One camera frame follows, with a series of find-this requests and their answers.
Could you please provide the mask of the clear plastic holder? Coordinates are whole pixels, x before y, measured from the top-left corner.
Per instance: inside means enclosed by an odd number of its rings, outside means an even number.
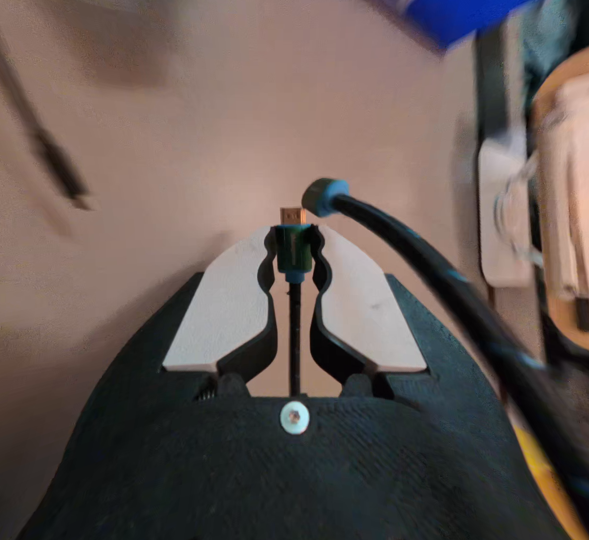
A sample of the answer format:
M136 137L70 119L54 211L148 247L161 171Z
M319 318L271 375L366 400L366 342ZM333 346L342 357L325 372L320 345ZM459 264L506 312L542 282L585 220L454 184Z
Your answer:
M529 221L529 184L534 179L537 168L538 155L534 153L517 172L508 176L504 187L495 197L493 219L499 237L516 259L543 268L541 251L532 244L525 245L522 236L524 222Z

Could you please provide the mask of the yellow object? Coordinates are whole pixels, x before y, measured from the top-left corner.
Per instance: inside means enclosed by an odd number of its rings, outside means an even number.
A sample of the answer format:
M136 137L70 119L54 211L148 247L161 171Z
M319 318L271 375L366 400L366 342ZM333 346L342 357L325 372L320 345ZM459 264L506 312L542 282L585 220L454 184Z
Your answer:
M528 469L568 537L570 539L588 539L587 530L583 527L560 478L537 440L531 433L519 426L513 426L513 429Z

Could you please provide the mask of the white flat device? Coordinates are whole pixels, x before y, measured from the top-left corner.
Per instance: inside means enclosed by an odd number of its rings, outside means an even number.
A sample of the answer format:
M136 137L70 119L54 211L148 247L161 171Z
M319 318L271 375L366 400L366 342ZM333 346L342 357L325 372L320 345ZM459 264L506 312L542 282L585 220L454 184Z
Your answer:
M487 284L495 289L524 288L533 279L533 265L516 259L510 248L502 242L495 229L493 215L495 197L504 187L508 176L517 172L527 159L526 132L522 128L484 139L478 153L481 270ZM524 244L530 245L530 220L524 223Z

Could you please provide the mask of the tan desk with rounded corner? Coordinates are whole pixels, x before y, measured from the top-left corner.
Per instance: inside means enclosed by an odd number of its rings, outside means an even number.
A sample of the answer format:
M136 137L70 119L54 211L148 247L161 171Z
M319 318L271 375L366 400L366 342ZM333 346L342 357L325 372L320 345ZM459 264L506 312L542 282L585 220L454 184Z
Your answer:
M542 241L542 257L544 263L544 283L547 298L547 314L556 328L574 345L588 350L588 333L578 329L576 305L573 301L565 301L556 295L556 286L552 279L553 248L549 243L549 181L546 172L547 156L539 146L537 134L545 117L552 110L558 89L568 80L588 74L588 47L579 50L558 65L546 78L534 95L531 107L531 123L535 140L535 153L538 156L537 167L537 202L539 208L540 235Z

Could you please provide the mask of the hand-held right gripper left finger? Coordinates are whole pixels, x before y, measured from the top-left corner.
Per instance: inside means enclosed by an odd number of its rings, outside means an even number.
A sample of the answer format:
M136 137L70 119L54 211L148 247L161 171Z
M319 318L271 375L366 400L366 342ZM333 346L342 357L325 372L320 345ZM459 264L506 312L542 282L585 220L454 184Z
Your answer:
M237 374L248 383L271 365L275 257L275 228L265 226L209 264L163 360L167 372Z

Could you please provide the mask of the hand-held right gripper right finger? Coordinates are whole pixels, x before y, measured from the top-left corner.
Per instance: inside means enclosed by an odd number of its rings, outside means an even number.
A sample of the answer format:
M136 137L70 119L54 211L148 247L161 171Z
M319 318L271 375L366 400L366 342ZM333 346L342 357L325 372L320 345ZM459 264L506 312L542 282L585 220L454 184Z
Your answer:
M428 365L380 266L327 225L312 226L310 328L315 363L340 384L353 374L417 374Z

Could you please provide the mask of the grey desk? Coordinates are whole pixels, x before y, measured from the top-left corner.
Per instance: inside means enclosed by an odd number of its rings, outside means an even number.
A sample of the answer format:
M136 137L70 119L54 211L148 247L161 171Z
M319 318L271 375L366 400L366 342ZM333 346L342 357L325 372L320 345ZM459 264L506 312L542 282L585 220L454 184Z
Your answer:
M96 69L136 14L77 33L58 0L1 0L1 31L98 212L26 164L51 221L1 187L1 537L47 489L75 419L132 332L196 270L318 176L422 233L479 279L475 41L438 56L365 0L178 0L179 40Z

